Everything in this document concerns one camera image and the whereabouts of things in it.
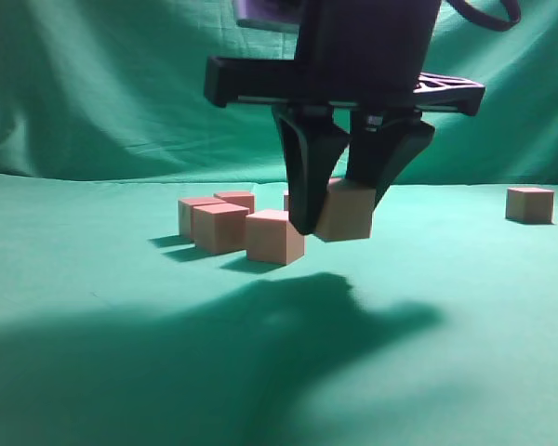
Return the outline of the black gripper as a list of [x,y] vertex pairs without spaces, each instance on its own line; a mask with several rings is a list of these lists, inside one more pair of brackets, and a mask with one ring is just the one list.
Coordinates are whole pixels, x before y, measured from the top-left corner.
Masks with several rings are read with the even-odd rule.
[[[296,104],[478,112],[483,85],[422,70],[440,7],[438,1],[307,1],[293,59],[208,58],[204,96],[211,104],[274,105],[289,221],[298,233],[314,233],[350,136],[334,123],[332,108]],[[345,178],[373,190],[376,203],[435,133],[414,110],[354,111],[350,124]]]

